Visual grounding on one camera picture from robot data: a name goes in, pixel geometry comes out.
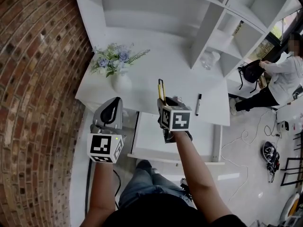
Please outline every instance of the window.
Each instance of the window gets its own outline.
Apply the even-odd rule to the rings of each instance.
[[[250,56],[245,59],[245,62],[248,64],[252,61],[263,59],[273,47],[274,45],[267,39],[263,40],[260,45],[253,51],[253,53],[251,53]]]
[[[279,60],[281,53],[288,53],[287,41],[289,35],[294,31],[303,31],[302,4],[303,0],[291,0],[287,8],[285,8],[285,17],[276,22],[275,26],[266,38],[243,64],[250,63],[258,59],[276,62]]]
[[[291,15],[288,15],[287,17],[278,21],[270,31],[272,35],[274,35],[282,42],[283,39],[288,36],[290,28],[292,27],[291,25],[297,22],[299,14],[299,11],[296,11]]]

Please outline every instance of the blue flower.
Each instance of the blue flower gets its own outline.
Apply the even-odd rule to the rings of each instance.
[[[98,64],[99,64],[99,67],[106,67],[108,65],[108,59],[99,58]]]
[[[121,62],[126,62],[126,61],[128,61],[128,59],[129,59],[129,53],[128,52],[122,51],[122,52],[119,53],[119,60]]]

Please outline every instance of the black and white marker cube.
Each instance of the black and white marker cube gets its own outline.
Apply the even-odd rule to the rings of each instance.
[[[186,106],[162,106],[161,125],[169,131],[188,131],[191,109]]]
[[[116,163],[123,148],[122,135],[88,134],[87,154],[94,162]]]

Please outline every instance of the human arm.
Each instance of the human arm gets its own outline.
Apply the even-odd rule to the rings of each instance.
[[[293,69],[291,60],[291,58],[286,59],[281,64],[270,63],[269,61],[260,61],[259,66],[269,73],[288,73]]]
[[[115,210],[113,164],[97,163],[91,188],[89,211],[81,227],[99,227]]]
[[[174,132],[185,178],[195,205],[208,223],[232,214],[222,201],[214,180],[185,132]]]

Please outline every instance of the black marker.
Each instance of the black marker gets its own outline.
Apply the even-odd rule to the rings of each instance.
[[[201,98],[202,98],[202,94],[199,94],[199,98],[198,98],[197,106],[196,106],[196,112],[195,112],[196,116],[199,115],[199,108],[200,108]]]

